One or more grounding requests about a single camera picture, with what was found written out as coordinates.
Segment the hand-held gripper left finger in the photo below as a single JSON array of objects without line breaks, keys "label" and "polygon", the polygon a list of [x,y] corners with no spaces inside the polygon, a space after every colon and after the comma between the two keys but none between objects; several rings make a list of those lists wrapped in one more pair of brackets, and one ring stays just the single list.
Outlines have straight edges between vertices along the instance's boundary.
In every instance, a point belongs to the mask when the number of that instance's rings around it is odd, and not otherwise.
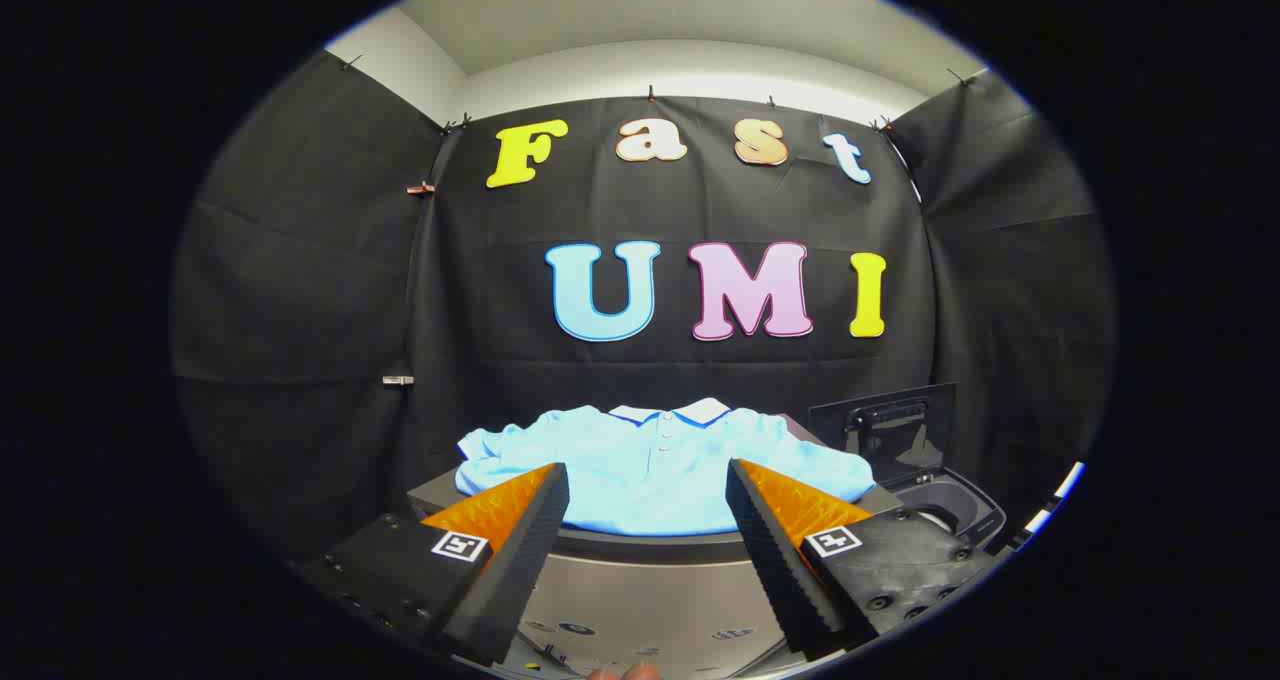
[{"label": "hand-held gripper left finger", "polygon": [[504,661],[570,505],[547,464],[419,519],[388,514],[300,574],[398,644],[444,661]]}]

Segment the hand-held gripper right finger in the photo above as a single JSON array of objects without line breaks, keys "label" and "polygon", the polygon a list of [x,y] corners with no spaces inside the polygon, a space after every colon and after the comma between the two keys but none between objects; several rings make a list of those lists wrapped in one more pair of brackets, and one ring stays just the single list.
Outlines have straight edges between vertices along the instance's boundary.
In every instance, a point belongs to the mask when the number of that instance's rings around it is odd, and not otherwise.
[{"label": "hand-held gripper right finger", "polygon": [[809,660],[914,624],[996,565],[923,510],[872,514],[745,458],[727,465],[727,506],[787,647]]}]

